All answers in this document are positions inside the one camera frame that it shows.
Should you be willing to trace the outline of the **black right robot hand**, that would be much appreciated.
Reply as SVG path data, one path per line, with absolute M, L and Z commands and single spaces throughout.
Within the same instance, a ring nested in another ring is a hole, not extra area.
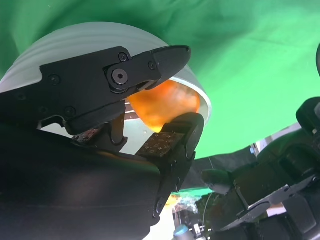
M 0 237 L 141 240 L 180 190 L 204 129 L 180 113 L 136 154 L 121 153 L 126 98 L 191 58 L 185 45 L 135 56 L 121 46 L 38 66 L 39 81 L 0 95 Z

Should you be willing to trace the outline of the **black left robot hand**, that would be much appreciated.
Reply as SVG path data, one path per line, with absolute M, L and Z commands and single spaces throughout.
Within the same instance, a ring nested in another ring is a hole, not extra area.
M 211 240 L 317 240 L 320 237 L 320 99 L 296 112 L 300 129 L 268 145 L 235 172 L 205 170 L 216 194 L 203 221 Z

